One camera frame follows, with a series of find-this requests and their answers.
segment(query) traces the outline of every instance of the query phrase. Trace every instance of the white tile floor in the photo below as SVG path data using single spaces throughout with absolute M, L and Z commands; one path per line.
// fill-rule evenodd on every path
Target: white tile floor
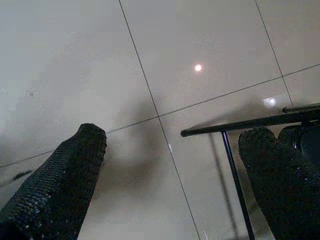
M 91 122 L 108 147 L 79 239 L 246 239 L 221 137 L 180 131 L 320 102 L 319 11 L 318 0 L 2 2 L 0 208 L 25 179 L 12 177 Z M 272 239 L 238 135 L 254 232 Z

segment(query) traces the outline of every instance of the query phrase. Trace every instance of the dark fabric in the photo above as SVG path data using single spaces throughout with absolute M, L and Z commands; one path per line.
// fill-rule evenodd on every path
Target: dark fabric
M 320 239 L 320 173 L 267 128 L 242 133 L 239 153 L 276 239 Z
M 2 231 L 14 225 L 28 239 L 76 239 L 106 146 L 106 133 L 101 128 L 82 124 L 25 180 L 1 210 Z

